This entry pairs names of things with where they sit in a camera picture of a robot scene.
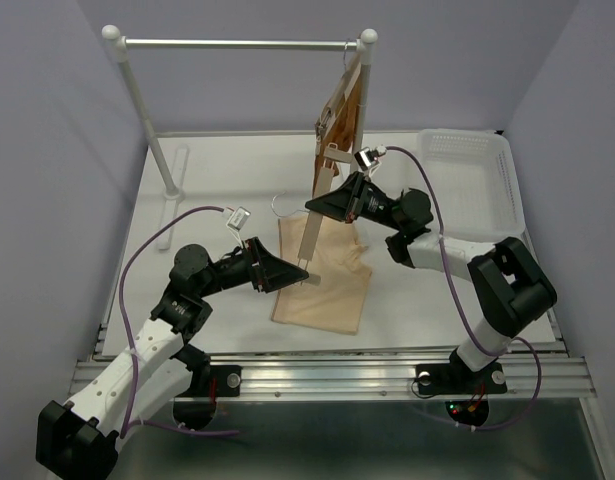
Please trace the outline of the beige underwear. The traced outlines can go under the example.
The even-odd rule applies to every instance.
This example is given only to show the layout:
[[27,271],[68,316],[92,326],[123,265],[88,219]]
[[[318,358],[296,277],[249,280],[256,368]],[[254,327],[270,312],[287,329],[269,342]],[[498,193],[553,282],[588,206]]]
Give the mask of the beige underwear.
[[362,262],[366,246],[356,227],[325,218],[308,271],[317,285],[303,282],[277,296],[271,319],[344,335],[358,333],[372,269]]

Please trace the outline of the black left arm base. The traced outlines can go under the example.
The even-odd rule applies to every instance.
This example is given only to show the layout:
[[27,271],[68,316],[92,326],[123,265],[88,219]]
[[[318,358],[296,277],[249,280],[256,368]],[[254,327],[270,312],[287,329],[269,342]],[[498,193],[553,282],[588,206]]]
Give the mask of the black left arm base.
[[173,400],[173,419],[189,429],[204,429],[217,416],[219,400],[240,396],[241,383],[239,365],[214,365],[194,373],[188,389]]

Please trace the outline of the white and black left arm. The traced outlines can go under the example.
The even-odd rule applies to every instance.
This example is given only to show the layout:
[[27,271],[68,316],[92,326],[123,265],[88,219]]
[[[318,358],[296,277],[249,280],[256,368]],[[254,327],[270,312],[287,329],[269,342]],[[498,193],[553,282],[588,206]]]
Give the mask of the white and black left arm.
[[161,299],[127,347],[77,394],[40,412],[37,462],[61,479],[107,478],[132,427],[208,386],[210,359],[190,343],[213,311],[206,297],[245,284],[275,292],[308,277],[258,238],[217,261],[198,244],[179,249]]

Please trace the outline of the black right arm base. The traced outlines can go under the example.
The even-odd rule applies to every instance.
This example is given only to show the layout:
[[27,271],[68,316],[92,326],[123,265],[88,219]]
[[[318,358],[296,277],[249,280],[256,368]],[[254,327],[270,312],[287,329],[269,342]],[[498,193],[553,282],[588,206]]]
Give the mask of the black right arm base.
[[479,373],[454,363],[420,364],[410,384],[412,393],[423,400],[447,397],[445,409],[459,425],[483,427],[489,417],[488,397],[508,392],[499,363]]

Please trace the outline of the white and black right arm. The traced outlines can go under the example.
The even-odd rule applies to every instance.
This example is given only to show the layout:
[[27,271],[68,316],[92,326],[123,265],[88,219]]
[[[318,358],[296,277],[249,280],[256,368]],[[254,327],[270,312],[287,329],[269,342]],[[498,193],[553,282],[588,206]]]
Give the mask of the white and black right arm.
[[356,172],[305,207],[332,220],[351,223],[362,218],[393,229],[385,239],[391,258],[406,267],[443,273],[455,303],[460,300],[453,279],[472,284],[483,318],[474,328],[463,323],[468,338],[450,357],[447,378],[459,390],[478,384],[483,370],[557,302],[551,281],[520,239],[482,243],[432,232],[432,200],[421,190],[409,189],[392,199]]

